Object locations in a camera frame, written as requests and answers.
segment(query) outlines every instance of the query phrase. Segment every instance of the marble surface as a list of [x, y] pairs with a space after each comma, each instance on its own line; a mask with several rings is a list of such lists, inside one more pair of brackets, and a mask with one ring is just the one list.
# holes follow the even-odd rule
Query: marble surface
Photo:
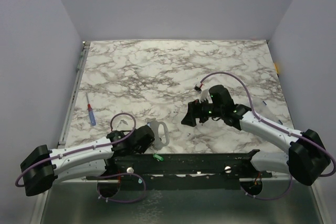
[[[249, 152], [253, 148], [278, 152], [268, 142], [222, 121], [209, 120], [196, 127], [181, 125], [187, 103], [199, 96], [193, 90], [195, 83], [220, 70], [245, 82], [258, 113], [292, 127], [265, 41], [95, 41], [90, 46], [66, 146], [106, 136], [110, 119], [119, 112], [129, 112], [138, 127], [146, 118], [167, 124], [170, 144], [159, 153]], [[216, 75], [205, 81], [206, 88], [216, 84], [227, 87], [236, 103], [247, 104], [246, 92], [235, 79]], [[86, 92], [96, 126], [89, 122]], [[130, 118], [121, 116], [113, 127], [128, 130], [132, 125]]]

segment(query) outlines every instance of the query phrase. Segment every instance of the white wall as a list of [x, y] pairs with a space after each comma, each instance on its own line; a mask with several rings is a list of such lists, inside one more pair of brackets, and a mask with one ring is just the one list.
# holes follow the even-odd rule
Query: white wall
[[[269, 43], [293, 122], [336, 156], [336, 0], [293, 0]], [[336, 223], [336, 175], [321, 178]]]
[[29, 223], [14, 181], [38, 145], [56, 147], [81, 39], [60, 0], [0, 0], [0, 223]]
[[270, 39], [292, 0], [62, 0], [83, 40]]

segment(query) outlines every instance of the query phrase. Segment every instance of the screw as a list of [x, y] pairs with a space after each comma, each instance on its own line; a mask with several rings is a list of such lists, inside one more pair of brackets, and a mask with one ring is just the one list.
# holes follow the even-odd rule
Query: screw
[[132, 167], [128, 167], [126, 172], [127, 173], [134, 173], [134, 169]]
[[232, 169], [231, 169], [230, 166], [225, 166], [224, 171], [225, 171], [225, 173], [231, 173]]

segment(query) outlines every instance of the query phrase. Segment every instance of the purple cable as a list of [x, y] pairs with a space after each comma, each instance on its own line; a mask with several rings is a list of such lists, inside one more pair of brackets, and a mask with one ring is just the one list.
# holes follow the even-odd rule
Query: purple cable
[[[133, 129], [123, 138], [117, 140], [117, 141], [114, 141], [114, 142], [111, 142], [111, 143], [107, 143], [107, 144], [98, 144], [96, 146], [88, 146], [88, 147], [84, 147], [84, 148], [80, 148], [80, 149], [77, 149], [77, 150], [73, 150], [73, 151], [70, 151], [70, 152], [65, 152], [63, 153], [63, 157], [67, 156], [67, 155], [70, 155], [70, 154], [73, 154], [73, 153], [77, 153], [77, 152], [82, 152], [82, 151], [86, 151], [86, 150], [90, 150], [90, 149], [94, 149], [94, 148], [100, 148], [100, 147], [105, 147], [105, 146], [109, 146], [109, 145], [112, 145], [112, 144], [118, 144], [122, 141], [124, 141], [126, 138], [128, 138], [134, 131], [135, 131], [135, 128], [136, 128], [136, 120], [135, 120], [135, 117], [132, 116], [131, 114], [129, 113], [125, 113], [125, 112], [122, 112], [122, 113], [119, 113], [117, 115], [115, 115], [112, 119], [111, 119], [111, 123], [110, 125], [112, 125], [112, 122], [113, 120], [117, 117], [117, 116], [120, 116], [120, 115], [128, 115], [130, 116], [133, 121], [134, 121], [134, 126], [133, 126]], [[47, 162], [47, 161], [52, 161], [54, 159], [57, 159], [57, 158], [61, 158], [60, 155], [57, 155], [57, 156], [54, 156], [54, 157], [49, 157], [49, 158], [46, 158], [46, 159], [43, 159], [33, 165], [31, 165], [30, 167], [28, 167], [27, 169], [25, 169], [21, 174], [20, 176], [15, 180], [15, 186], [17, 187], [25, 187], [24, 184], [19, 184], [19, 181], [20, 179], [28, 172], [30, 171], [31, 169], [35, 168], [36, 166], [44, 163], [44, 162]]]
[[[301, 135], [298, 135], [298, 134], [294, 134], [294, 133], [290, 133], [289, 131], [286, 131], [286, 130], [284, 130], [284, 129], [278, 127], [277, 125], [272, 124], [272, 123], [269, 123], [269, 122], [265, 121], [264, 119], [260, 118], [260, 116], [256, 113], [256, 111], [255, 111], [255, 109], [254, 109], [254, 106], [253, 106], [253, 103], [252, 103], [252, 98], [251, 98], [251, 95], [250, 95], [250, 93], [249, 93], [249, 91], [248, 91], [246, 85], [242, 82], [242, 80], [240, 80], [240, 79], [239, 79], [237, 76], [235, 76], [234, 74], [229, 73], [229, 72], [223, 72], [223, 71], [213, 72], [213, 73], [208, 74], [206, 77], [204, 77], [204, 78], [200, 81], [200, 83], [203, 84], [203, 81], [204, 81], [205, 79], [207, 79], [207, 78], [210, 77], [210, 76], [213, 76], [214, 74], [226, 74], [226, 75], [228, 75], [228, 76], [231, 76], [231, 77], [235, 78], [237, 81], [239, 81], [239, 83], [244, 87], [244, 89], [245, 89], [245, 91], [246, 91], [246, 93], [247, 93], [247, 97], [248, 97], [248, 101], [249, 101], [250, 106], [251, 106], [252, 113], [253, 113], [253, 115], [254, 115], [258, 120], [260, 120], [261, 122], [267, 124], [268, 126], [271, 126], [271, 127], [275, 128], [275, 129], [277, 129], [277, 130], [279, 130], [279, 131], [281, 131], [281, 132], [284, 132], [284, 133], [286, 133], [286, 134], [288, 134], [288, 135], [291, 135], [291, 136], [295, 136], [295, 137], [297, 137], [297, 138], [299, 138], [299, 139], [302, 139], [302, 140], [304, 140], [304, 141], [310, 143], [311, 145], [313, 145], [314, 147], [316, 147], [318, 150], [320, 150], [324, 155], [328, 156], [328, 157], [331, 159], [331, 161], [332, 161], [332, 164], [333, 164], [333, 170], [332, 170], [330, 173], [328, 173], [328, 174], [322, 174], [322, 175], [320, 175], [320, 177], [329, 177], [329, 176], [332, 176], [333, 174], [336, 173], [336, 160], [334, 159], [334, 157], [333, 157], [329, 152], [327, 152], [327, 151], [326, 151], [324, 148], [322, 148], [320, 145], [314, 143], [313, 141], [309, 140], [308, 138], [306, 138], [306, 137], [304, 137], [304, 136], [301, 136]], [[289, 193], [289, 191], [291, 190], [291, 184], [292, 184], [292, 177], [291, 177], [290, 186], [287, 188], [287, 190], [286, 190], [282, 195], [280, 195], [280, 196], [278, 196], [278, 197], [275, 197], [275, 198], [270, 198], [270, 199], [268, 199], [268, 200], [279, 199], [279, 198], [281, 198], [282, 196], [284, 196], [284, 195], [286, 195], [287, 193]]]
[[293, 186], [293, 176], [290, 175], [290, 182], [289, 182], [289, 185], [288, 185], [288, 188], [286, 189], [286, 191], [285, 191], [283, 194], [281, 194], [281, 195], [279, 195], [279, 196], [277, 196], [277, 197], [274, 197], [274, 198], [263, 198], [263, 197], [258, 197], [258, 196], [249, 194], [247, 191], [245, 191], [245, 189], [242, 188], [242, 186], [241, 186], [240, 188], [241, 188], [241, 190], [244, 191], [245, 195], [247, 195], [247, 196], [249, 196], [249, 197], [251, 197], [251, 198], [253, 198], [253, 199], [259, 199], [259, 200], [276, 200], [276, 199], [280, 199], [280, 198], [282, 198], [283, 196], [287, 195], [287, 194], [290, 192], [290, 190], [292, 189], [292, 186]]
[[124, 175], [135, 176], [135, 177], [142, 180], [143, 193], [138, 198], [131, 199], [131, 200], [118, 200], [118, 199], [105, 198], [101, 195], [99, 188], [97, 188], [97, 193], [99, 194], [99, 198], [107, 199], [108, 201], [112, 201], [112, 202], [125, 203], [125, 204], [135, 203], [135, 202], [138, 202], [138, 201], [142, 200], [146, 196], [146, 183], [145, 183], [145, 180], [138, 174], [135, 174], [135, 173], [120, 173], [120, 174], [114, 174], [114, 175], [108, 175], [108, 176], [100, 176], [100, 177], [96, 177], [96, 178], [114, 178], [114, 177], [119, 177], [119, 176], [124, 176]]

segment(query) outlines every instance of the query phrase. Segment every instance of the purple wire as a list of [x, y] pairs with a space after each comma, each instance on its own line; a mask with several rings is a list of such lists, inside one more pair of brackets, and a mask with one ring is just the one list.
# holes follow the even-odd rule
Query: purple wire
[[99, 187], [98, 187], [97, 188], [97, 193], [99, 194], [99, 197], [102, 198], [102, 199], [107, 199], [108, 201], [117, 202], [117, 203], [125, 203], [125, 204], [135, 203], [135, 202], [138, 202], [138, 201], [142, 200], [146, 196], [146, 183], [145, 183], [145, 180], [138, 174], [135, 174], [135, 173], [120, 173], [120, 174], [114, 174], [114, 175], [108, 175], [108, 176], [100, 176], [100, 177], [96, 177], [96, 178], [98, 178], [98, 179], [100, 179], [100, 178], [114, 178], [114, 177], [119, 177], [119, 176], [124, 176], [124, 175], [135, 176], [135, 177], [142, 180], [143, 193], [138, 198], [131, 199], [131, 200], [118, 200], [118, 199], [105, 198], [101, 195]]
[[[313, 145], [313, 146], [316, 147], [318, 150], [320, 150], [324, 155], [328, 156], [328, 157], [331, 159], [331, 161], [332, 161], [332, 164], [333, 164], [333, 170], [332, 170], [330, 173], [328, 173], [328, 174], [321, 174], [320, 177], [329, 177], [329, 176], [332, 176], [333, 174], [336, 173], [336, 160], [335, 160], [335, 158], [334, 158], [329, 152], [327, 152], [324, 148], [322, 148], [320, 145], [314, 143], [313, 141], [309, 140], [308, 138], [306, 138], [306, 137], [304, 137], [304, 136], [301, 136], [301, 135], [298, 135], [298, 134], [294, 134], [294, 133], [290, 133], [289, 131], [286, 131], [286, 130], [284, 130], [284, 129], [278, 127], [277, 125], [272, 124], [272, 123], [267, 122], [266, 120], [262, 119], [262, 118], [256, 113], [256, 111], [255, 111], [255, 109], [254, 109], [254, 106], [253, 106], [253, 103], [252, 103], [252, 98], [251, 98], [251, 95], [250, 95], [250, 93], [249, 93], [249, 91], [248, 91], [246, 85], [242, 82], [242, 80], [240, 80], [240, 79], [239, 79], [237, 76], [235, 76], [234, 74], [229, 73], [229, 72], [223, 72], [223, 71], [213, 72], [213, 73], [208, 74], [206, 77], [204, 77], [204, 78], [200, 81], [200, 83], [203, 84], [203, 81], [204, 81], [205, 79], [207, 79], [207, 78], [210, 77], [210, 76], [213, 76], [214, 74], [226, 74], [226, 75], [228, 75], [228, 76], [231, 76], [231, 77], [235, 78], [237, 81], [239, 81], [239, 83], [244, 87], [244, 89], [245, 89], [245, 91], [246, 91], [246, 93], [247, 93], [247, 97], [248, 97], [248, 101], [249, 101], [250, 106], [251, 106], [252, 113], [253, 113], [253, 115], [254, 115], [258, 120], [260, 120], [261, 122], [267, 124], [268, 126], [271, 126], [271, 127], [275, 128], [275, 129], [277, 129], [277, 130], [279, 130], [279, 131], [281, 131], [281, 132], [284, 132], [284, 133], [286, 133], [286, 134], [288, 134], [288, 135], [291, 135], [291, 136], [295, 136], [295, 137], [297, 137], [297, 138], [299, 138], [299, 139], [302, 139], [302, 140], [308, 142], [309, 144]], [[279, 198], [283, 197], [284, 195], [286, 195], [287, 193], [289, 193], [289, 191], [291, 190], [291, 188], [292, 188], [291, 184], [292, 184], [292, 177], [291, 177], [290, 186], [287, 188], [287, 190], [286, 190], [282, 195], [280, 195], [280, 196], [278, 196], [278, 197], [275, 197], [275, 198], [269, 198], [269, 199], [263, 198], [262, 200], [274, 200], [274, 199], [279, 199]]]
[[245, 189], [242, 188], [242, 186], [241, 186], [240, 188], [241, 188], [241, 190], [244, 191], [244, 193], [245, 193], [247, 196], [249, 196], [249, 197], [251, 197], [251, 198], [253, 198], [253, 199], [259, 199], [259, 200], [276, 200], [276, 199], [280, 199], [280, 198], [282, 198], [283, 196], [289, 194], [289, 192], [290, 192], [290, 190], [292, 189], [292, 187], [293, 187], [293, 176], [290, 175], [290, 182], [289, 182], [289, 185], [288, 185], [288, 188], [286, 189], [286, 191], [285, 191], [283, 194], [281, 194], [281, 195], [279, 195], [279, 196], [277, 196], [277, 197], [274, 197], [274, 198], [263, 198], [263, 197], [258, 197], [258, 196], [249, 194], [247, 191], [245, 191]]
[[[117, 141], [114, 141], [114, 142], [111, 142], [111, 143], [107, 143], [107, 144], [97, 144], [96, 146], [88, 146], [88, 147], [84, 147], [84, 148], [80, 148], [80, 149], [77, 149], [77, 150], [73, 150], [73, 151], [70, 151], [70, 152], [65, 152], [63, 153], [63, 157], [67, 156], [67, 155], [70, 155], [70, 154], [73, 154], [73, 153], [77, 153], [77, 152], [82, 152], [82, 151], [86, 151], [86, 150], [90, 150], [90, 149], [94, 149], [94, 148], [100, 148], [100, 147], [106, 147], [106, 146], [109, 146], [109, 145], [112, 145], [112, 144], [118, 144], [122, 141], [124, 141], [126, 138], [128, 138], [134, 131], [135, 131], [135, 128], [136, 128], [136, 120], [135, 120], [135, 117], [132, 116], [131, 114], [129, 113], [125, 113], [125, 112], [122, 112], [122, 113], [119, 113], [119, 114], [116, 114], [112, 119], [111, 119], [111, 125], [112, 125], [112, 122], [113, 120], [117, 117], [117, 116], [120, 116], [120, 115], [128, 115], [130, 116], [132, 119], [133, 119], [133, 122], [134, 122], [134, 126], [133, 126], [133, 129], [123, 138], [117, 140]], [[49, 157], [49, 158], [45, 158], [33, 165], [31, 165], [30, 167], [28, 167], [27, 169], [25, 169], [19, 176], [18, 178], [15, 180], [15, 186], [17, 187], [25, 187], [24, 184], [19, 184], [19, 181], [20, 179], [28, 172], [30, 171], [31, 169], [35, 168], [36, 166], [40, 165], [40, 164], [43, 164], [44, 162], [48, 162], [48, 161], [52, 161], [54, 159], [57, 159], [57, 158], [61, 158], [60, 155], [57, 155], [57, 156], [54, 156], [54, 157]]]

